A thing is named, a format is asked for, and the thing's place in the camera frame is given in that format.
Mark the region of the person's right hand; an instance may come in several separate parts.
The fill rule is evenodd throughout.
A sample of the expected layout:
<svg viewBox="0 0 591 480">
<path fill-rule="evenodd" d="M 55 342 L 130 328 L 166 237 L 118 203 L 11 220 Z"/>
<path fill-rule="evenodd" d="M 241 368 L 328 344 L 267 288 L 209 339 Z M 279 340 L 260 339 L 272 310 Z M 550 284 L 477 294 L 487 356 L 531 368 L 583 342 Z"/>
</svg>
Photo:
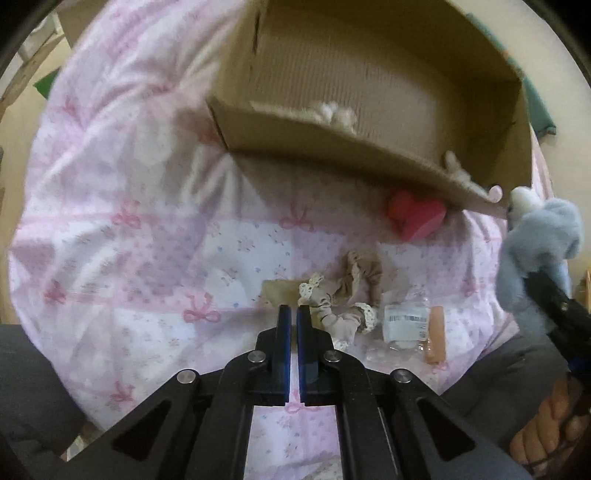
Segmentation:
<svg viewBox="0 0 591 480">
<path fill-rule="evenodd" d="M 510 442 L 510 456 L 535 478 L 559 469 L 582 439 L 590 415 L 574 413 L 581 394 L 580 383 L 571 375 L 559 379 L 534 417 Z"/>
</svg>

